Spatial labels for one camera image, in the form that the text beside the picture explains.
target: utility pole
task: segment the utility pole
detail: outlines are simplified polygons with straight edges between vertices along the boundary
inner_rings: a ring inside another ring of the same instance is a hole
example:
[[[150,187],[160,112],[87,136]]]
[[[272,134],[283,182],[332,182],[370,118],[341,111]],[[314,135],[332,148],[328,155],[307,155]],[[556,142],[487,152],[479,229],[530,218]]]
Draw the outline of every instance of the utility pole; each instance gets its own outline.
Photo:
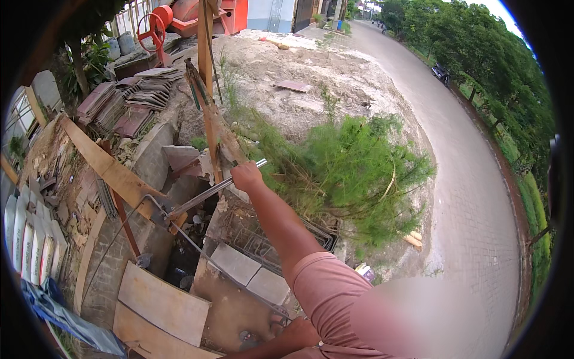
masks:
[[[333,21],[331,24],[331,29],[336,30],[339,24],[339,19],[341,18],[341,7],[343,5],[343,0],[337,0],[337,6],[335,7],[335,15],[333,16]]]

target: sleeve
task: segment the sleeve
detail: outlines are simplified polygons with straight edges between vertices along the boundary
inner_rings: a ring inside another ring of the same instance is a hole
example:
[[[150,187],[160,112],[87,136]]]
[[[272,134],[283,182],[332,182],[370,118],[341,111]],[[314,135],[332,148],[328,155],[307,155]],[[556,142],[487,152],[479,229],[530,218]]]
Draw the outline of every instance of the sleeve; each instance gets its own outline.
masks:
[[[327,252],[306,256],[285,279],[325,344],[361,346],[350,312],[355,300],[372,288],[366,279]]]

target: paved road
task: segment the paved road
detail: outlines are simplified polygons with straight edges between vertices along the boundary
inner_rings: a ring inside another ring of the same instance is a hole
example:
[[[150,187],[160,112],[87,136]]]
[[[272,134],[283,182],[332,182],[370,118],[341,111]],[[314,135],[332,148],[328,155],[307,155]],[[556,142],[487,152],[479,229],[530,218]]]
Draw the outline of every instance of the paved road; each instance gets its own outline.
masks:
[[[347,44],[378,59],[433,147],[438,162],[433,247],[444,260],[444,276],[478,293],[487,313],[486,329],[468,358],[498,358],[513,323],[519,254],[497,162],[463,108],[422,61],[376,25],[351,24]]]

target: steel bar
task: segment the steel bar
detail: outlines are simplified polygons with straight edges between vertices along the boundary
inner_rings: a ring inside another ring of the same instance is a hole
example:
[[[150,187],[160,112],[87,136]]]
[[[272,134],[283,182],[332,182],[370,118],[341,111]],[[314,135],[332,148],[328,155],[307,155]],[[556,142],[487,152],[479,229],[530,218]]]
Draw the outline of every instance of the steel bar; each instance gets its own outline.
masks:
[[[262,159],[259,160],[256,163],[257,168],[265,165],[267,163],[266,159]],[[227,186],[229,186],[231,183],[233,183],[233,177],[229,177],[227,179],[224,179],[223,181],[221,181],[220,183],[216,184],[215,186],[211,187],[209,190],[206,190],[205,192],[202,192],[200,194],[198,194],[197,196],[193,197],[192,199],[190,199],[189,201],[185,202],[184,204],[182,204],[181,206],[179,206],[178,208],[174,209],[173,211],[171,211],[164,219],[166,221],[170,221],[174,218],[178,218],[181,214],[187,212],[187,210],[189,210],[190,208],[193,208],[195,206],[197,206],[199,203],[203,202],[204,200],[208,199],[209,197],[213,196],[214,194],[216,194],[217,192],[221,191],[222,189],[226,188]]]

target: motorcycle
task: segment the motorcycle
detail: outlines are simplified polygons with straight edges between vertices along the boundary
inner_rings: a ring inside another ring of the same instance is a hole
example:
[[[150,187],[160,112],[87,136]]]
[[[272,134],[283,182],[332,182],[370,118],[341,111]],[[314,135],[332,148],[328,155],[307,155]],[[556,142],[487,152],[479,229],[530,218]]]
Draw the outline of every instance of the motorcycle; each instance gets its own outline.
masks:
[[[448,83],[451,80],[451,74],[447,69],[441,66],[441,64],[436,63],[436,66],[432,67],[434,75],[443,83],[444,87],[448,87]]]

